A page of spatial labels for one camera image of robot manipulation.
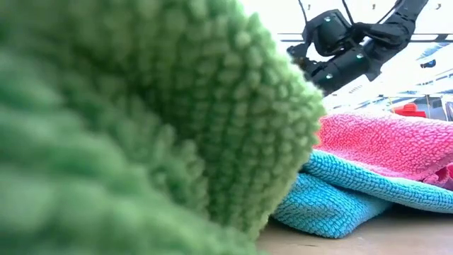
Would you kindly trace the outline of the red background object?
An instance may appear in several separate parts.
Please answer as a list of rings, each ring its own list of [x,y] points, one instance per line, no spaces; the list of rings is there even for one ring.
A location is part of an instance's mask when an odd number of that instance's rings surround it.
[[[425,111],[418,110],[417,105],[414,103],[407,103],[403,106],[395,107],[393,108],[393,112],[402,116],[427,118]]]

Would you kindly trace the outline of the pink microfiber towel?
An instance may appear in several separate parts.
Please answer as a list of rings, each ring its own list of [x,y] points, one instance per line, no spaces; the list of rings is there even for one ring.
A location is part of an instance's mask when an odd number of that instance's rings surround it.
[[[383,176],[453,191],[453,123],[387,112],[334,113],[321,119],[316,149]]]

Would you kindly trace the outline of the blue microfiber towel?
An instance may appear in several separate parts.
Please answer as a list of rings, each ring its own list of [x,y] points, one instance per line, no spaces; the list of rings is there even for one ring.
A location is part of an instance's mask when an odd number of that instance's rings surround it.
[[[303,232],[342,238],[394,203],[453,214],[453,191],[382,176],[332,154],[313,151],[273,217]]]

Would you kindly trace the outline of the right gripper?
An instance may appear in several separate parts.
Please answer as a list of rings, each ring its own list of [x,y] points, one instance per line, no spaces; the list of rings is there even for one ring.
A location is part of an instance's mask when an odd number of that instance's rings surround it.
[[[303,71],[305,79],[317,85],[325,96],[343,88],[356,78],[365,75],[372,81],[381,74],[381,46],[350,43],[314,45],[319,55],[328,57],[326,62],[317,62],[307,56],[309,43],[287,48],[293,62]]]

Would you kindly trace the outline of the green microfiber towel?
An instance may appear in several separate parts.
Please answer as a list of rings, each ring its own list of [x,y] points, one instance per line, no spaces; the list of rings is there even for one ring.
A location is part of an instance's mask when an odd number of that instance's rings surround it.
[[[0,255],[260,255],[321,99],[239,0],[0,0]]]

